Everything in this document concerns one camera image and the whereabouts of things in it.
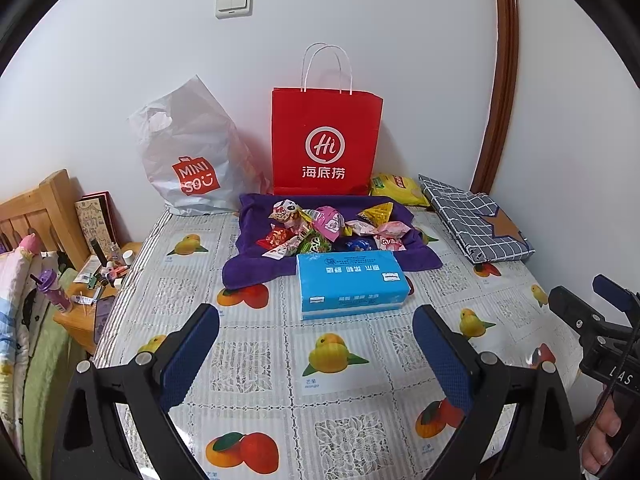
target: purple towel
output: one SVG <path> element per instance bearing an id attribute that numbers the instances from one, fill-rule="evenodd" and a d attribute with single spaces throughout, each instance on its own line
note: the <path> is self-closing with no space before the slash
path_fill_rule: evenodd
<path id="1" fill-rule="evenodd" d="M 345 221 L 355 220 L 363 209 L 393 202 L 394 208 L 390 220 L 401 221 L 411 225 L 414 215 L 403 205 L 386 196 L 275 196 L 261 194 L 244 194 L 240 196 L 240 236 L 236 247 L 240 254 L 231 258 L 222 269 L 222 282 L 226 288 L 242 288 L 244 286 L 266 283 L 279 276 L 291 276 L 296 273 L 296 257 L 288 256 L 281 260 L 272 260 L 262 256 L 266 251 L 256 244 L 271 232 L 269 218 L 273 205 L 280 200 L 289 198 L 302 209 L 316 209 L 323 205 L 335 207 Z M 347 238 L 336 240 L 334 251 L 346 250 L 344 243 Z M 428 248 L 422 241 L 420 233 L 411 229 L 402 237 L 405 251 L 395 251 L 394 256 L 402 270 L 430 270 L 442 266 L 438 255 Z"/>

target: brown wooden door frame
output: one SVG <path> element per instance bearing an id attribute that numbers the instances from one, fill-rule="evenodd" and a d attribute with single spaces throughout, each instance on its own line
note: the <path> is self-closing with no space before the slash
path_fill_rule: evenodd
<path id="1" fill-rule="evenodd" d="M 507 138 L 518 76 L 520 22 L 518 0 L 497 0 L 498 41 L 494 90 L 480 158 L 471 184 L 474 193 L 491 191 Z"/>

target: wooden headboard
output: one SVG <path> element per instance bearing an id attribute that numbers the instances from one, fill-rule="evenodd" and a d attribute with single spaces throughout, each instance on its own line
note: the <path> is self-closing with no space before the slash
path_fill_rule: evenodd
<path id="1" fill-rule="evenodd" d="M 47 251 L 62 250 L 77 270 L 89 256 L 74 202 L 79 199 L 66 170 L 49 175 L 34 189 L 0 203 L 0 237 L 16 248 L 35 232 Z"/>

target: human hand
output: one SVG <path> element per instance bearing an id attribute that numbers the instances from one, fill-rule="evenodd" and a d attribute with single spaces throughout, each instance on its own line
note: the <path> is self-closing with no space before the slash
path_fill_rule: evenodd
<path id="1" fill-rule="evenodd" d="M 606 436 L 614 436 L 622 425 L 609 397 L 605 402 L 596 423 L 591 428 L 581 450 L 582 466 L 591 474 L 596 474 L 613 456 L 613 450 L 607 444 Z"/>

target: yellow chip bag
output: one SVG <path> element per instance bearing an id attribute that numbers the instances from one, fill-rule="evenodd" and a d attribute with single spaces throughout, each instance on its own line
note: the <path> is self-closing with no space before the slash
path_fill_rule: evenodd
<path id="1" fill-rule="evenodd" d="M 388 196 L 403 205 L 429 206 L 420 188 L 412 178 L 385 173 L 371 179 L 372 196 Z"/>
<path id="2" fill-rule="evenodd" d="M 375 205 L 369 209 L 365 209 L 364 211 L 360 211 L 358 216 L 373 224 L 374 227 L 378 227 L 379 225 L 389 222 L 389 217 L 391 216 L 391 210 L 393 208 L 393 202 L 386 202 L 384 204 Z"/>

